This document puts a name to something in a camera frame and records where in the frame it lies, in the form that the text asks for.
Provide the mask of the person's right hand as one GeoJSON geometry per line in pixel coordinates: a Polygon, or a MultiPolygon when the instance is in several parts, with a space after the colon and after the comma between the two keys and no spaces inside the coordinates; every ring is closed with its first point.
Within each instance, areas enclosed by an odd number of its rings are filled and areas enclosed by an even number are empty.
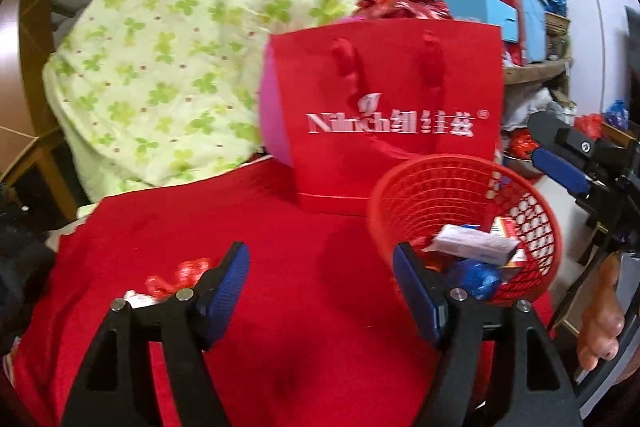
{"type": "Polygon", "coordinates": [[[612,361],[620,351],[618,336],[625,319],[616,297],[619,277],[620,262],[615,255],[609,255],[600,266],[590,306],[582,314],[577,356],[579,367],[585,372],[595,369],[601,360],[612,361]]]}

